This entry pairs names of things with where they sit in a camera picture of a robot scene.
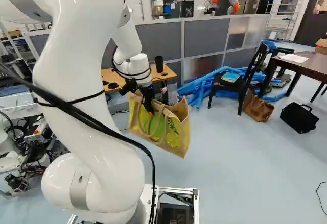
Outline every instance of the table leg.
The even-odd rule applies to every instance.
[[[291,85],[290,85],[290,87],[288,88],[288,90],[286,92],[286,97],[290,96],[290,94],[292,93],[292,91],[293,91],[295,85],[297,84],[298,80],[301,78],[301,75],[302,74],[300,74],[298,72],[295,74],[295,76],[294,76],[294,78],[293,78],[293,80],[291,82]]]
[[[320,91],[323,89],[323,86],[325,84],[323,82],[321,82],[321,84],[319,85],[319,88],[317,89],[316,93],[313,95],[313,97],[311,98],[310,102],[312,103],[315,98],[317,97],[317,95],[320,93]]]
[[[262,98],[273,75],[275,74],[276,72],[276,69],[277,69],[277,65],[276,65],[276,62],[274,61],[274,59],[270,59],[269,63],[268,63],[268,66],[266,68],[266,77],[265,77],[265,80],[261,86],[261,89],[259,91],[259,94],[258,94],[258,97],[259,98]]]
[[[277,78],[280,78],[281,76],[283,76],[285,74],[285,71],[286,71],[286,68],[282,68],[280,69],[278,75],[277,75]]]

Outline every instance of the window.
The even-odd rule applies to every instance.
[[[326,15],[327,14],[327,0],[317,0],[313,14]]]
[[[293,15],[298,0],[282,0],[278,15]]]

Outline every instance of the blue box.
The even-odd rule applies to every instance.
[[[171,13],[171,11],[172,11],[172,8],[171,8],[170,5],[164,5],[163,6],[163,12],[164,13]]]

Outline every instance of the shelving unit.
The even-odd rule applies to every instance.
[[[269,0],[266,14],[270,14],[266,31],[277,32],[276,38],[290,40],[303,0]]]
[[[159,19],[159,16],[164,16],[164,18],[166,18],[167,16],[170,16],[170,13],[159,13],[156,10],[156,5],[154,4],[155,0],[151,0],[151,5],[152,5],[152,18],[153,19]],[[175,3],[176,5],[178,3],[179,4],[179,17],[180,17],[180,11],[181,11],[181,2],[182,0],[162,0],[163,1],[163,5],[171,5],[171,3]]]

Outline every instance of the blue tube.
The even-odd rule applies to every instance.
[[[213,71],[211,73],[208,73],[207,75],[205,75],[205,76],[203,76],[201,78],[198,78],[196,80],[193,80],[193,81],[189,82],[188,84],[180,87],[177,90],[177,94],[179,94],[179,95],[189,95],[189,94],[192,94],[192,92],[193,92],[194,89],[198,90],[200,88],[200,85],[201,85],[202,81],[215,76],[217,73],[225,72],[225,71],[242,74],[241,71],[239,71],[239,70],[237,70],[235,68],[221,67],[221,68],[219,68],[219,69],[217,69],[217,70],[215,70],[215,71]]]
[[[200,93],[199,93],[198,102],[196,104],[196,108],[197,109],[200,109],[202,100],[204,99],[204,85],[205,85],[205,80],[202,81],[202,85],[201,85],[201,89],[200,89]]]
[[[190,106],[196,106],[197,109],[200,109],[202,101],[204,98],[208,97],[211,91],[211,85],[214,79],[214,76],[217,73],[220,72],[233,72],[233,73],[238,73],[242,77],[244,77],[245,72],[247,71],[247,67],[241,67],[241,68],[230,68],[230,67],[222,67],[219,68],[199,79],[193,80],[192,82],[184,85],[183,87],[179,88],[177,90],[177,93],[179,95],[193,95],[189,100],[188,104]],[[262,72],[255,73],[253,76],[253,81],[258,81],[258,82],[263,82],[265,79],[266,75],[263,74]],[[277,79],[272,79],[272,83],[280,83],[281,80]],[[279,99],[283,98],[285,96],[286,92],[283,92],[275,97],[267,97],[264,96],[263,100],[267,102],[276,102]],[[239,97],[239,94],[237,92],[229,92],[229,91],[222,91],[218,90],[216,91],[215,97],[226,97],[226,98],[232,98],[232,99],[237,99]]]

